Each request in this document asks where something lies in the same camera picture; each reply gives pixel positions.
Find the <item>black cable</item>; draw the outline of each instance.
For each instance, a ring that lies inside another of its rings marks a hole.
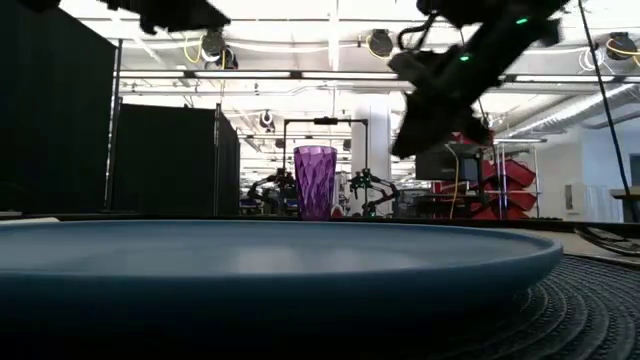
[[[607,116],[607,122],[609,123],[609,129],[611,130],[611,138],[613,139],[613,146],[616,149],[616,158],[618,159],[618,168],[620,170],[620,177],[622,178],[622,186],[624,187],[624,193],[627,198],[631,198],[631,191],[629,189],[629,182],[627,181],[627,175],[624,171],[624,164],[622,161],[622,152],[620,151],[620,143],[618,142],[618,135],[616,134],[615,124],[611,116],[611,109],[609,108],[609,99],[607,99],[607,91],[604,88],[604,82],[602,81],[602,73],[598,66],[598,57],[596,56],[595,46],[593,45],[593,39],[591,39],[591,32],[589,31],[589,25],[587,24],[587,17],[585,15],[584,6],[582,0],[578,0],[578,7],[580,8],[580,15],[582,16],[582,24],[584,25],[584,32],[587,35],[587,41],[589,42],[589,50],[591,51],[591,57],[593,58],[598,77],[598,85],[600,85],[600,92],[602,93],[602,100],[604,105],[604,112]],[[631,207],[631,217],[634,223],[638,222],[638,213],[636,207]]]
[[[424,39],[427,36],[427,32],[431,28],[431,25],[433,25],[433,23],[436,21],[436,17],[438,17],[437,14],[432,13],[429,15],[429,18],[427,18],[427,21],[424,24],[420,26],[406,28],[400,31],[400,33],[398,33],[398,37],[396,38],[396,42],[398,43],[398,48],[402,51],[405,50],[405,46],[404,46],[404,42],[402,41],[402,38],[406,34],[422,32],[422,35],[420,36],[420,40],[418,41],[418,44],[413,49],[413,50],[420,50],[420,47],[422,46],[422,43],[424,42]]]

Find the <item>table surface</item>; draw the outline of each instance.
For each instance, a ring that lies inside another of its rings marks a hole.
[[[27,219],[27,220],[4,220],[0,221],[0,224],[12,224],[21,222],[57,222],[58,220],[53,217],[42,219]],[[535,230],[522,230],[522,229],[496,229],[500,231],[509,231],[524,235],[533,235],[544,237],[547,239],[553,239],[560,242],[564,248],[565,254],[569,255],[585,255],[602,257],[605,259],[612,259],[617,261],[626,261],[630,263],[640,264],[640,258],[623,256],[616,253],[612,253],[605,249],[599,248],[574,233],[562,233],[553,231],[535,231]]]

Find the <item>ceiling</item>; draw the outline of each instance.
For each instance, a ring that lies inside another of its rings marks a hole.
[[[584,1],[595,39],[606,40],[614,31],[627,31],[631,38],[640,38],[640,23],[637,21],[640,1]],[[242,70],[389,71],[384,59],[372,56],[366,46],[359,47],[358,42],[365,41],[372,29],[387,29],[395,38],[394,34],[403,28],[424,21],[415,8],[415,0],[327,0],[304,2],[304,6],[299,0],[216,0],[213,3],[232,19],[232,24],[225,28],[224,36]],[[138,28],[137,15],[125,11],[110,12],[103,3],[63,0],[61,6],[106,39],[114,43],[123,39],[123,70],[195,70],[204,66],[201,59],[192,61],[198,57],[198,40],[202,32],[167,34],[160,31],[158,35],[150,36]],[[533,47],[513,64],[508,73],[593,74],[593,67],[585,68],[584,62],[581,64],[580,61],[585,55],[586,41],[575,1],[570,3],[568,10],[570,13],[562,16],[563,41],[550,49]],[[468,39],[475,30],[474,26],[465,28],[462,36]],[[429,33],[426,46],[444,48],[460,40],[460,32],[442,22]],[[640,66],[632,61],[605,61],[601,69],[604,74],[640,75]],[[224,83],[123,80],[120,84],[121,94],[128,103],[162,106],[188,103],[212,108],[221,102],[227,117],[244,134],[264,133],[259,126],[259,117],[265,110],[274,115],[276,134],[281,133],[285,118],[348,117],[357,104],[366,101],[366,94],[372,92],[389,94],[393,132],[401,123],[404,110],[400,90],[408,90],[407,85],[358,80],[338,83],[313,80],[227,80]],[[597,90],[588,84],[511,84],[500,91],[489,91],[482,96],[481,104],[484,111],[491,114],[493,126],[504,130],[564,100]],[[288,132],[348,137],[350,128],[348,125],[319,127],[292,124]],[[296,144],[291,141],[287,146],[293,148],[304,141],[296,140]],[[308,141],[330,144],[343,151],[341,140]],[[349,154],[345,152],[341,158],[345,160],[340,166],[349,171]],[[281,155],[274,140],[243,143],[242,166],[248,178],[273,172],[278,159]],[[412,164],[395,162],[392,169],[394,178],[404,177],[411,173]]]

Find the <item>white wall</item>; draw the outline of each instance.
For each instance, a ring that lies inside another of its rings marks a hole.
[[[602,121],[606,118],[600,115],[586,123]],[[616,131],[627,180],[631,183],[630,155],[640,154],[640,120],[617,125]],[[573,221],[623,221],[622,204],[609,193],[611,189],[622,188],[609,128],[588,130],[576,126],[568,136],[552,139],[537,149],[542,192],[540,216]],[[567,184],[573,188],[574,210],[565,206]]]
[[[622,162],[627,181],[631,185],[630,155],[640,154],[640,121],[633,120],[616,126]],[[609,190],[622,189],[620,168],[609,128],[583,130],[582,152],[584,182],[590,217],[593,221],[622,222],[622,203],[611,198]]]
[[[540,147],[538,178],[541,217],[581,221],[584,218],[581,189],[583,187],[582,146],[578,141]],[[565,185],[571,184],[573,210],[566,209]]]

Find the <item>ceiling pipe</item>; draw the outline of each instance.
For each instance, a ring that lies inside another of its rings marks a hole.
[[[611,110],[629,103],[640,102],[640,87],[626,84],[607,90],[607,99]],[[581,123],[591,117],[602,114],[603,99],[600,93],[591,96],[572,98],[540,115],[534,116],[515,129],[504,131],[504,137],[524,136],[533,131],[561,130]]]
[[[632,112],[630,114],[624,115],[624,116],[620,116],[619,118],[616,118],[613,120],[613,125],[618,125],[618,124],[622,124],[623,122],[627,122],[627,121],[631,121],[631,120],[635,120],[635,119],[640,119],[640,111],[635,111]],[[593,124],[593,125],[589,125],[589,124],[582,124],[582,127],[585,129],[589,129],[589,130],[600,130],[600,129],[604,129],[609,127],[609,122],[608,121],[603,121],[601,123],[598,124]]]

